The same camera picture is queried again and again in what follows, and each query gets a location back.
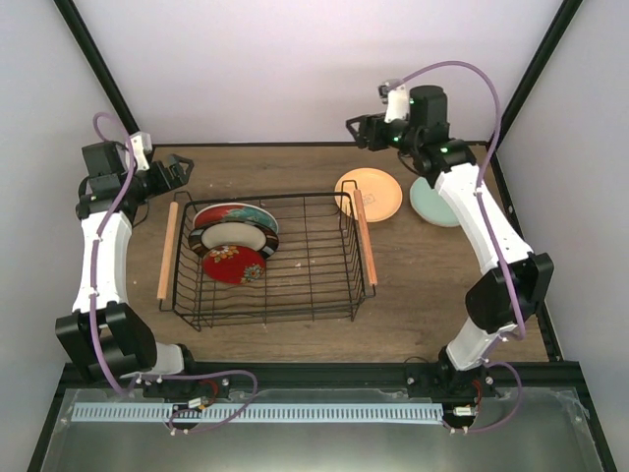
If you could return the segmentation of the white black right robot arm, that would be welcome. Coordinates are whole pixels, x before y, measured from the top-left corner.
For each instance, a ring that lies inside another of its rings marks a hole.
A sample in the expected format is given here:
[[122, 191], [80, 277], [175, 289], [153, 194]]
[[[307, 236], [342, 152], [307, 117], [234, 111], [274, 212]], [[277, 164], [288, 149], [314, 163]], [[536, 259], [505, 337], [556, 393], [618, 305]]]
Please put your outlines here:
[[450, 396], [464, 392], [497, 344], [521, 338], [526, 320], [543, 304], [554, 265], [515, 231], [488, 190], [483, 168], [468, 144], [452, 138], [443, 88], [386, 82], [382, 113], [347, 120], [358, 148], [396, 149], [444, 199], [467, 236], [481, 278], [468, 291], [468, 318], [441, 349], [436, 382]]

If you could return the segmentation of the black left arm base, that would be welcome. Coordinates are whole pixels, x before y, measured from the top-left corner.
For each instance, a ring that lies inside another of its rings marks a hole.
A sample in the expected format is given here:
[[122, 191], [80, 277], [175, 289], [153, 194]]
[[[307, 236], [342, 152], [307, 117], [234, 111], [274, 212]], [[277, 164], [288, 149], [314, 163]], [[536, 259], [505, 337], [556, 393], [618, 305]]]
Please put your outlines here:
[[197, 397], [225, 398], [229, 393], [229, 385], [222, 378], [203, 380], [165, 380], [151, 381], [142, 385], [145, 398], [162, 398], [172, 401], [189, 400]]

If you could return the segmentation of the yellow orange plate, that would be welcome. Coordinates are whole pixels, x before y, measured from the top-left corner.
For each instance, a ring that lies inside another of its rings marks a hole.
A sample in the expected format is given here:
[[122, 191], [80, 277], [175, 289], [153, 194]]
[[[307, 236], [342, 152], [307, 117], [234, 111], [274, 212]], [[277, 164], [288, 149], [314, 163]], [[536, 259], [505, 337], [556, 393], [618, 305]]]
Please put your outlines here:
[[356, 212], [354, 191], [363, 198], [368, 223], [381, 222], [392, 217], [403, 202], [402, 189], [397, 180], [383, 170], [361, 167], [348, 171], [335, 184], [334, 197], [340, 210], [351, 215]]

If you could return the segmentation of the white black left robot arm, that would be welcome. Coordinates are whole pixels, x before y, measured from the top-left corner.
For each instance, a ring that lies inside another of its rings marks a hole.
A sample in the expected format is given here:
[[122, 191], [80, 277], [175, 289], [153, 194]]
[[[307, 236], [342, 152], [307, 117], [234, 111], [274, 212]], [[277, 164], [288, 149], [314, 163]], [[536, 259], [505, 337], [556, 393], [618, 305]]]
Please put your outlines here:
[[185, 346], [155, 340], [129, 304], [126, 275], [139, 207], [185, 186], [194, 163], [177, 154], [151, 160], [142, 133], [127, 144], [83, 147], [82, 154], [87, 176], [76, 206], [84, 236], [82, 277], [72, 311], [56, 320], [55, 334], [88, 383], [133, 374], [166, 376], [175, 394], [191, 396], [200, 388], [200, 371], [186, 363]]

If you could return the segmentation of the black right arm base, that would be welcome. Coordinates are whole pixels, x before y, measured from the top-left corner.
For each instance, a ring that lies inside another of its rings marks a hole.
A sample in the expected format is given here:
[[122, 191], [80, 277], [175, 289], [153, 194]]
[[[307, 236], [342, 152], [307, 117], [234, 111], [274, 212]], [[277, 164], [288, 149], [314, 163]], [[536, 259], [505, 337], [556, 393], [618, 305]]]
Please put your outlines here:
[[448, 361], [412, 356], [404, 361], [404, 379], [409, 397], [441, 405], [446, 428], [467, 433], [478, 419], [486, 392], [485, 367], [457, 371]]

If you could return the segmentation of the light green flower plate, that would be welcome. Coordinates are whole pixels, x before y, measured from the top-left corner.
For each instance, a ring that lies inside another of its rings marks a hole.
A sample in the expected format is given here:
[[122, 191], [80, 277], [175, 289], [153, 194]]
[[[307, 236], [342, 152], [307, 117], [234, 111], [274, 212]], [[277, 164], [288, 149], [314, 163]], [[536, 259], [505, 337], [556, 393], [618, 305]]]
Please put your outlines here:
[[453, 210], [425, 178], [419, 177], [414, 181], [409, 191], [409, 199], [412, 209], [424, 221], [445, 228], [459, 226]]

